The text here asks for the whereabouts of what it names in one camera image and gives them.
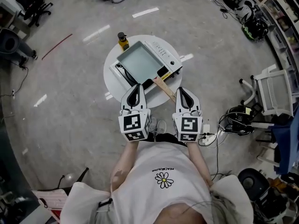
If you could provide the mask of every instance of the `helmet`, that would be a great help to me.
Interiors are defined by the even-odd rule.
[[[238,4],[239,7],[243,7],[244,5],[254,8],[256,2],[254,2],[253,0],[241,0]]]
[[[269,32],[267,23],[261,19],[253,19],[245,22],[242,29],[250,40],[262,39]]]
[[[235,9],[235,14],[241,23],[252,20],[254,18],[253,9],[248,5],[243,5]]]

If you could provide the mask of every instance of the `power strip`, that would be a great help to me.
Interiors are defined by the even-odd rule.
[[[202,133],[209,133],[210,132],[210,125],[204,124],[202,126]],[[209,145],[211,143],[211,139],[214,137],[214,135],[207,135],[206,139],[202,139],[202,143],[205,145]]]

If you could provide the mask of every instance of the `office chair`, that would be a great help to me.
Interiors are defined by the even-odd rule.
[[[28,24],[31,27],[34,23],[38,27],[39,20],[41,16],[45,13],[51,15],[51,12],[46,11],[46,8],[52,6],[53,3],[45,3],[45,0],[16,0],[19,4],[22,5],[23,9],[26,11],[25,14],[19,12],[18,16],[24,17],[24,20],[27,20],[32,16],[32,21]]]

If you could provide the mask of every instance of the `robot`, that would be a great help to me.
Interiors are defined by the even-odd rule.
[[[197,142],[199,140],[202,112],[199,99],[189,90],[177,89],[176,112],[172,115],[178,140]],[[136,84],[121,99],[118,117],[122,135],[127,141],[145,140],[150,130],[150,109],[147,108],[144,89]]]
[[[147,139],[151,124],[150,109],[147,108],[141,84],[134,85],[121,98],[120,115],[121,133],[127,141]]]
[[[179,141],[198,141],[202,125],[201,115],[199,99],[191,91],[179,87],[176,112],[172,115]]]

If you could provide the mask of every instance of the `white t-shirt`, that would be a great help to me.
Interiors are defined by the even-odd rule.
[[[140,144],[134,167],[112,193],[118,224],[153,224],[163,208],[185,203],[213,223],[209,189],[181,149],[168,142]]]
[[[61,213],[61,224],[152,224],[163,208],[185,203],[199,212],[207,224],[223,223],[215,211],[230,224],[253,223],[250,200],[234,175],[209,189],[181,145],[140,142],[134,167],[125,182],[112,194],[77,182]],[[98,209],[109,198],[112,204]],[[219,203],[212,210],[212,203]]]

